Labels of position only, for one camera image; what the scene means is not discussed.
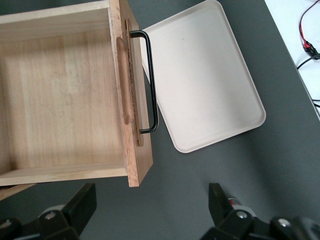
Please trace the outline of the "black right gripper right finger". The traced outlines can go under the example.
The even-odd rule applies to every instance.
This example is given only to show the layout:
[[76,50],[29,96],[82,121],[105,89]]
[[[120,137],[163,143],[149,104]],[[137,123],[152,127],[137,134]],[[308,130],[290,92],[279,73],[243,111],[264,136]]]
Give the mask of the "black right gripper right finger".
[[320,224],[307,217],[260,220],[238,199],[228,198],[219,183],[208,185],[208,208],[214,226],[202,240],[318,240]]

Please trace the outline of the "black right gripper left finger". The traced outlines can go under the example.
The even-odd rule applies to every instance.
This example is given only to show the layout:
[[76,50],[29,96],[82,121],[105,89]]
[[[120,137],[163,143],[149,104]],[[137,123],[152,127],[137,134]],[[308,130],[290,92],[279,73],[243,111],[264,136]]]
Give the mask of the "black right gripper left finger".
[[44,210],[29,223],[0,220],[2,240],[79,240],[97,208],[96,184],[86,183],[66,203]]

